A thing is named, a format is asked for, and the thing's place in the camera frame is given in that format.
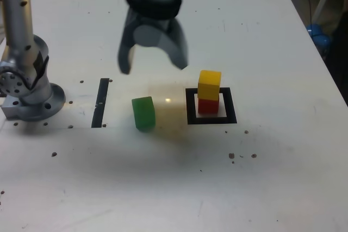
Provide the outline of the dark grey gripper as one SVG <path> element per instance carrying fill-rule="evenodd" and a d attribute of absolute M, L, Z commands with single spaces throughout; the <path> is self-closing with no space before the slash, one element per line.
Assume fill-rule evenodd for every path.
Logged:
<path fill-rule="evenodd" d="M 121 73 L 130 74 L 135 44 L 161 49 L 180 70 L 188 66 L 187 41 L 176 15 L 169 9 L 145 9 L 142 13 L 128 9 L 117 55 Z"/>

